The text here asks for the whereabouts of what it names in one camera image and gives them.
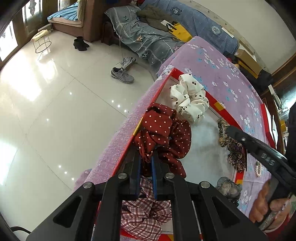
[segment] triangular cutout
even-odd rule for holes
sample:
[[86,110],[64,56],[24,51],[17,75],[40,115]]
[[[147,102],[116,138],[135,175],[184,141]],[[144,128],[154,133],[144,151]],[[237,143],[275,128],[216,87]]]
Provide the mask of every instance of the triangular cutout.
[[212,201],[224,228],[229,228],[239,223],[239,218],[220,199],[212,197]]
[[53,221],[65,228],[71,227],[80,202],[81,197],[76,197],[63,211],[54,217]]

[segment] white wall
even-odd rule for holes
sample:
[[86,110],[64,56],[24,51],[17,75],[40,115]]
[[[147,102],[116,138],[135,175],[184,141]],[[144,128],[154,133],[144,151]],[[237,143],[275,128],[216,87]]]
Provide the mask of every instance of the white wall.
[[195,1],[227,21],[252,45],[271,73],[296,51],[296,41],[288,27],[264,0],[179,1]]

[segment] white scrunchie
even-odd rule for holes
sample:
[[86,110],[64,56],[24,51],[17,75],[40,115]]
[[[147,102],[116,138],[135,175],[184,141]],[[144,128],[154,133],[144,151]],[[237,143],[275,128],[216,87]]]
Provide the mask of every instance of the white scrunchie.
[[185,119],[198,125],[200,120],[204,118],[203,113],[209,108],[209,100],[205,97],[205,90],[192,74],[180,75],[179,83],[170,89],[173,107]]

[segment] blue cloth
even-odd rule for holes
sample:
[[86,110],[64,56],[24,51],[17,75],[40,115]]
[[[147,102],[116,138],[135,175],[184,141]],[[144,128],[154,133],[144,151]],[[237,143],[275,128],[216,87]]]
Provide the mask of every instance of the blue cloth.
[[72,4],[71,6],[64,8],[64,9],[50,15],[49,17],[47,17],[47,20],[51,20],[52,18],[62,17],[64,19],[75,21],[76,19],[78,19],[77,8],[78,8],[78,3],[76,2],[76,3]]
[[239,47],[239,41],[224,32],[222,26],[177,0],[145,0],[141,9],[147,4],[156,6],[171,15],[192,36],[203,38],[222,54],[224,51],[234,54]]

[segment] tiled floor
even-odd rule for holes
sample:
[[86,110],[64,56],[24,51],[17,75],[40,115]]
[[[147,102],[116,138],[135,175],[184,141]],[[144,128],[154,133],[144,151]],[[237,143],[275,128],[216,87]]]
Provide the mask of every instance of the tiled floor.
[[122,60],[116,45],[79,52],[73,36],[55,31],[50,39],[41,58],[29,42],[0,72],[0,211],[28,230],[71,194],[153,83],[139,58],[129,70],[133,84],[111,78]]

